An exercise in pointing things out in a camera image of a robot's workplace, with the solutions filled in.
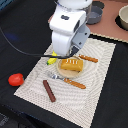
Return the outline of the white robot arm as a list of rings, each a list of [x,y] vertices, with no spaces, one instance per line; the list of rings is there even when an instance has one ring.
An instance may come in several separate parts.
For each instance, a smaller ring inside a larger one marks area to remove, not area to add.
[[[73,56],[83,47],[90,35],[86,23],[91,5],[92,0],[57,0],[49,23],[55,53]]]

